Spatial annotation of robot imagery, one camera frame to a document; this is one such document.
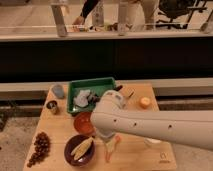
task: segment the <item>wooden table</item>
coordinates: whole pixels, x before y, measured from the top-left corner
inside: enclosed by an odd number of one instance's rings
[[[121,93],[124,96],[128,96],[134,91],[134,95],[127,103],[127,109],[144,110],[139,106],[138,100],[145,96],[151,99],[151,105],[147,110],[159,110],[150,84],[123,84],[123,86]],[[67,86],[64,86],[64,91],[66,98],[62,100],[56,99],[52,92],[49,91],[45,104],[49,100],[57,100],[60,113],[52,115],[44,105],[24,164],[24,171],[142,171],[176,169],[176,160],[170,143],[162,142],[150,147],[144,143],[144,138],[127,134],[119,134],[122,141],[112,155],[110,163],[105,162],[103,143],[100,139],[96,138],[95,154],[92,160],[84,167],[69,165],[64,158],[64,148],[67,141],[78,133],[73,127],[74,118],[67,113]],[[28,168],[28,160],[34,152],[33,143],[35,136],[42,131],[46,132],[51,139],[49,156],[40,164]]]

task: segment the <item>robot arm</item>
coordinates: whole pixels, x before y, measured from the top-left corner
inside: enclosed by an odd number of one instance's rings
[[[115,132],[213,150],[212,111],[124,110],[125,99],[109,90],[96,105],[91,122],[104,141]]]

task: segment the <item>orange bowl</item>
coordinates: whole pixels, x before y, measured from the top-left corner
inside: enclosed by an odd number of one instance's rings
[[[92,136],[94,134],[94,127],[90,122],[91,112],[81,112],[74,120],[74,128],[79,134]]]

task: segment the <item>wooden bowl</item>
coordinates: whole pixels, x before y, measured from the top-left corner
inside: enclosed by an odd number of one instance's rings
[[[89,137],[85,135],[76,135],[67,142],[64,149],[64,157],[66,161],[72,166],[84,166],[92,159],[95,152],[94,142],[92,142],[90,148],[80,159],[74,160],[74,156],[71,156],[72,150],[87,138]]]

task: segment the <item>green plastic tray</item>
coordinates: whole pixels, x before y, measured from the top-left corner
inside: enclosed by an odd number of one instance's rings
[[[90,112],[94,109],[95,105],[92,104],[84,108],[73,104],[73,98],[78,95],[80,90],[89,89],[101,97],[106,90],[112,90],[115,87],[115,80],[112,77],[71,81],[68,89],[67,112],[76,116],[79,112]]]

